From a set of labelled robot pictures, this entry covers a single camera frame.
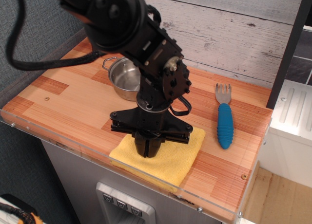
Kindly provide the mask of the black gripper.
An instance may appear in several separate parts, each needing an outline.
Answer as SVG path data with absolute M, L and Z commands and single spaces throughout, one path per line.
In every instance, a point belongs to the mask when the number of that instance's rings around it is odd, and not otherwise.
M 168 110 L 153 113 L 140 107 L 110 114 L 111 130 L 135 136 L 137 153 L 155 157 L 166 140 L 187 144 L 193 127 L 172 115 Z

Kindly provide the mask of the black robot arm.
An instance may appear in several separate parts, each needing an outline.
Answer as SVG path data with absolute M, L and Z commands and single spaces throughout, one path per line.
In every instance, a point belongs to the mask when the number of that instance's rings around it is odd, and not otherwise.
M 188 143 L 192 126 L 170 113 L 190 91 L 181 48 L 160 27 L 158 11 L 144 0 L 60 0 L 81 20 L 92 46 L 120 53 L 139 68 L 137 107 L 110 115 L 113 131 L 131 134 L 138 154 L 152 158 L 165 141 Z

